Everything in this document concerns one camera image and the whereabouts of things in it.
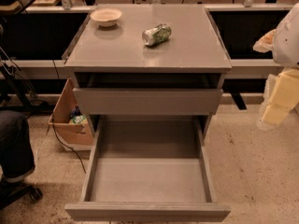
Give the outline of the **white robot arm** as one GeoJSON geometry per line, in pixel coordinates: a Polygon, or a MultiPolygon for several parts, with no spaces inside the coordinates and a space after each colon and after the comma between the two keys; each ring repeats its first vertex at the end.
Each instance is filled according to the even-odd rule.
{"type": "Polygon", "coordinates": [[[299,104],[299,4],[295,4],[277,28],[262,36],[255,51],[272,52],[273,61],[283,66],[266,81],[258,127],[275,129],[299,104]]]}

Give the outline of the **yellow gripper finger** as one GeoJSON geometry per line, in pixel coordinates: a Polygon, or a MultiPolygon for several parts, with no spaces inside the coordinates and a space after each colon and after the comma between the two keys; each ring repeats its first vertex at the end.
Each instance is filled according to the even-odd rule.
{"type": "Polygon", "coordinates": [[[262,103],[259,111],[257,126],[263,131],[270,131],[278,127],[289,115],[290,109],[279,105],[262,103]]]}

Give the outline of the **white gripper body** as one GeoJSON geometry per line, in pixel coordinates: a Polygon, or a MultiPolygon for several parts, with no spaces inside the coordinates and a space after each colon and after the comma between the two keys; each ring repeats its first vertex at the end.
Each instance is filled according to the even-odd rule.
{"type": "Polygon", "coordinates": [[[266,80],[263,98],[268,106],[290,112],[299,103],[299,70],[284,68],[266,80]]]}

